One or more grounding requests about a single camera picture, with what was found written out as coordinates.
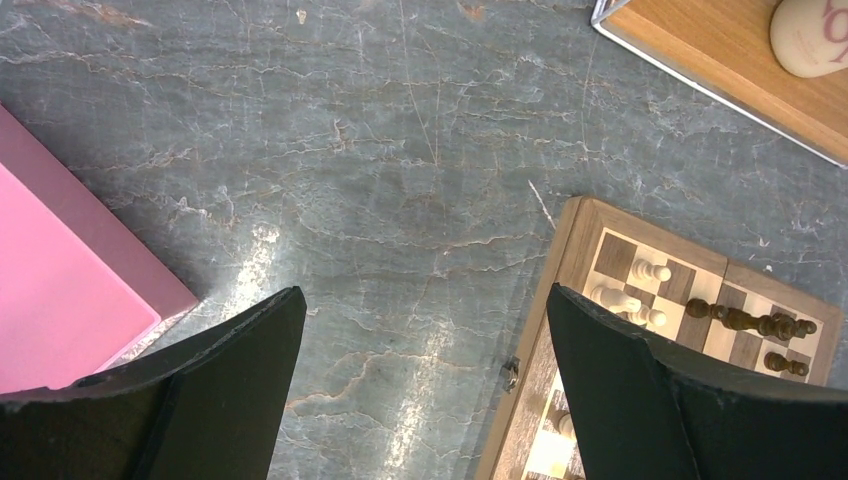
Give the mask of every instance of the white metal edge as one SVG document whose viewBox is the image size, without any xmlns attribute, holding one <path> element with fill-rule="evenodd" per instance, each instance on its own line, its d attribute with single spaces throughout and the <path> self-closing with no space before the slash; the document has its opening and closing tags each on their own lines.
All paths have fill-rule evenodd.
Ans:
<svg viewBox="0 0 848 480">
<path fill-rule="evenodd" d="M 689 77 L 687 77 L 687 76 L 683 75 L 682 73 L 678 72 L 677 70 L 669 67 L 668 65 L 657 60 L 656 58 L 648 55 L 647 53 L 643 52 L 642 50 L 639 50 L 633 44 L 627 42 L 623 38 L 621 38 L 618 35 L 610 32 L 609 30 L 607 30 L 601 24 L 601 22 L 603 20 L 605 20 L 607 17 L 609 17 L 610 15 L 612 15 L 613 13 L 615 13 L 615 11 L 618 8 L 621 8 L 622 6 L 627 4 L 628 2 L 624 1 L 620 4 L 617 4 L 615 7 L 611 8 L 611 9 L 603 11 L 603 5 L 606 4 L 606 3 L 607 3 L 607 0 L 598 0 L 598 3 L 595 4 L 595 10 L 592 13 L 592 26 L 595 28 L 595 30 L 600 32 L 601 35 L 603 35 L 603 36 L 609 38 L 610 40 L 612 40 L 613 42 L 621 45 L 622 47 L 629 50 L 631 53 L 635 54 L 639 58 L 645 60 L 646 62 L 650 63 L 651 65 L 653 65 L 657 68 L 659 68 L 660 70 L 668 73 L 669 75 L 680 80 L 681 82 L 685 83 L 686 85 L 689 85 L 690 87 L 692 87 L 695 90 L 703 93 L 704 95 L 712 98 L 713 100 L 732 108 L 733 110 L 741 113 L 742 115 L 744 115 L 744 116 L 750 118 L 751 120 L 759 123 L 760 125 L 768 128 L 769 130 L 789 139 L 790 141 L 799 145 L 800 147 L 804 148 L 805 150 L 818 155 L 819 157 L 827 160 L 828 162 L 832 163 L 833 165 L 836 165 L 837 167 L 839 167 L 841 169 L 848 169 L 848 165 L 843 164 L 842 162 L 839 162 L 839 161 L 835 160 L 834 158 L 830 157 L 828 154 L 826 154 L 826 153 L 824 153 L 820 150 L 817 150 L 815 147 L 812 147 L 812 146 L 804 143 L 799 138 L 797 138 L 797 137 L 793 136 L 792 134 L 786 132 L 785 130 L 782 130 L 781 128 L 769 123 L 767 120 L 759 117 L 757 114 L 746 110 L 742 106 L 734 103 L 732 100 L 729 100 L 729 99 L 719 95 L 718 93 L 710 90 L 709 88 L 704 87 L 700 83 L 691 80 Z"/>
</svg>

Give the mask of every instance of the pink box side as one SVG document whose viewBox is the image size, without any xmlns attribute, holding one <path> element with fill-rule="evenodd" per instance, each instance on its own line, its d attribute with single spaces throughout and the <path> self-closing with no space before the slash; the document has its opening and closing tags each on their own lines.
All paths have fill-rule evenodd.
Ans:
<svg viewBox="0 0 848 480">
<path fill-rule="evenodd" d="M 161 318 L 197 305 L 182 282 L 2 106 L 0 164 Z"/>
</svg>

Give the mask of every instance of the gray marble surface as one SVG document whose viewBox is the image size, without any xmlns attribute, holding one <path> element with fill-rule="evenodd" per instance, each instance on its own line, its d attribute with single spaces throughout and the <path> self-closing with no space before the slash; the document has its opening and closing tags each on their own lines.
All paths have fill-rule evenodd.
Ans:
<svg viewBox="0 0 848 480">
<path fill-rule="evenodd" d="M 468 478 L 571 195 L 848 308 L 846 174 L 590 11 L 14 0 L 0 101 L 204 299 L 160 347 L 303 287 L 270 478 Z"/>
</svg>

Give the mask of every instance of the pink box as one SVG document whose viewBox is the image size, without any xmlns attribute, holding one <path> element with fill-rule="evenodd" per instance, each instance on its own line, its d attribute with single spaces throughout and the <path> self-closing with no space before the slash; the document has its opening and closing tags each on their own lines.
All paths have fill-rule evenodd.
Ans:
<svg viewBox="0 0 848 480">
<path fill-rule="evenodd" d="M 195 305 L 0 107 L 0 393 L 65 387 Z"/>
</svg>

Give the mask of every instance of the brown stain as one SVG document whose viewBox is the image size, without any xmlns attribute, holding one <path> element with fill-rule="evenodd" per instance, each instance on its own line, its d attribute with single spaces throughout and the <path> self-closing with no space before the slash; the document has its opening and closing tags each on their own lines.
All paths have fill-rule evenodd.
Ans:
<svg viewBox="0 0 848 480">
<path fill-rule="evenodd" d="M 456 2 L 456 6 L 459 7 L 459 11 L 465 14 L 465 16 L 472 22 L 480 23 L 486 19 L 486 7 L 483 5 L 472 7 Z"/>
<path fill-rule="evenodd" d="M 69 0 L 17 0 L 15 5 L 48 5 L 74 15 L 85 15 L 107 25 L 116 27 L 152 27 L 146 20 L 134 18 L 109 5 L 93 2 L 71 2 Z"/>
</svg>

